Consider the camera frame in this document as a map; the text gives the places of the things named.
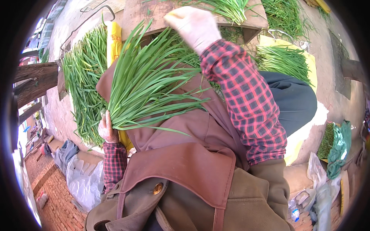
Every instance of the brown jacket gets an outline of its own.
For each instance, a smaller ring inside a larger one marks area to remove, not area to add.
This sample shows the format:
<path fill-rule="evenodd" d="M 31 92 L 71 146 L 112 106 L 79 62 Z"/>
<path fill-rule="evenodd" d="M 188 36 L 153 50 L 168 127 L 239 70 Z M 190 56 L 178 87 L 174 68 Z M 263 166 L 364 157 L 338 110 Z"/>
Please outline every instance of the brown jacket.
<path fill-rule="evenodd" d="M 97 85 L 103 97 L 110 92 L 110 69 L 102 77 L 104 84 Z M 199 85 L 209 87 L 200 74 L 179 91 Z M 87 231 L 139 231 L 153 211 L 164 231 L 294 230 L 286 221 L 289 186 L 283 178 L 284 160 L 249 167 L 247 147 L 225 103 L 213 90 L 197 97 L 211 98 L 203 105 L 207 112 L 196 109 L 154 125 L 191 136 L 150 128 L 128 130 L 138 153 L 115 189 L 87 215 Z"/>

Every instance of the water bottle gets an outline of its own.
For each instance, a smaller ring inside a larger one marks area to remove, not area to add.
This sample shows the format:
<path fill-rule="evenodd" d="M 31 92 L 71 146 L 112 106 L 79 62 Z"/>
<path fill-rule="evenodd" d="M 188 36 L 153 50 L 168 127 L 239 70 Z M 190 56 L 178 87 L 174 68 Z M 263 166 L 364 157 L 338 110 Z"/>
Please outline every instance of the water bottle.
<path fill-rule="evenodd" d="M 294 199 L 288 201 L 290 215 L 292 216 L 292 220 L 297 222 L 299 220 L 299 210 L 296 205 L 296 201 Z"/>

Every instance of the wooden table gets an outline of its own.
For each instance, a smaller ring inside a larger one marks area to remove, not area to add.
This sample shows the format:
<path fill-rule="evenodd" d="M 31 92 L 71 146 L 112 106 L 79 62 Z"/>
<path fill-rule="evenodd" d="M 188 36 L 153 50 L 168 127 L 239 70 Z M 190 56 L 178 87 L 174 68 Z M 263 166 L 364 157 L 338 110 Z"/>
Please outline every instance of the wooden table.
<path fill-rule="evenodd" d="M 145 35 L 161 32 L 168 26 L 163 17 L 168 12 L 181 7 L 174 0 L 159 1 L 152 0 L 143 2 L 144 0 L 126 0 L 125 10 L 122 17 L 119 17 L 117 23 L 122 27 L 122 41 L 125 41 L 130 35 L 131 31 L 144 20 L 145 26 L 153 19 L 151 27 Z M 253 6 L 252 10 L 247 10 L 245 16 L 247 20 L 240 25 L 243 28 L 244 42 L 248 43 L 254 38 L 263 28 L 268 28 L 269 24 L 266 19 L 266 13 L 261 5 L 261 0 L 249 0 L 248 6 Z M 215 17 L 217 23 L 221 26 L 231 26 L 232 23 L 228 22 L 224 17 Z"/>

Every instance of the red plaid sleeve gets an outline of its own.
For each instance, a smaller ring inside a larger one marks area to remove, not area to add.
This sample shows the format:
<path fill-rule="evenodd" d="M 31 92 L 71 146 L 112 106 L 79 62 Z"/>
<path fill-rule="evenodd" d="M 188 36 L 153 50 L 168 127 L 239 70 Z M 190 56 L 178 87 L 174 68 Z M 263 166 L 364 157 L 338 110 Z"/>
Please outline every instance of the red plaid sleeve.
<path fill-rule="evenodd" d="M 127 167 L 127 151 L 121 143 L 103 143 L 104 150 L 104 185 L 106 192 L 111 190 L 115 184 L 122 180 Z"/>
<path fill-rule="evenodd" d="M 249 164 L 284 158 L 287 141 L 278 120 L 279 107 L 247 52 L 221 39 L 209 46 L 200 60 L 204 76 L 221 86 L 230 119 L 248 146 Z"/>

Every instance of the white glove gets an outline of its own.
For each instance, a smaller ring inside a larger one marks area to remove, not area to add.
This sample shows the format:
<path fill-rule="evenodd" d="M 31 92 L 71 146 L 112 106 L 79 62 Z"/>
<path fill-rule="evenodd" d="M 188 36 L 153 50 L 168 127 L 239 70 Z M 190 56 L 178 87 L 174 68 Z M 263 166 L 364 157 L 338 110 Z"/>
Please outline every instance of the white glove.
<path fill-rule="evenodd" d="M 107 110 L 101 117 L 102 119 L 98 126 L 99 135 L 107 143 L 118 143 L 120 138 L 118 136 L 118 131 L 112 129 L 111 113 Z"/>
<path fill-rule="evenodd" d="M 222 38 L 209 11 L 184 6 L 169 12 L 164 19 L 198 55 Z"/>

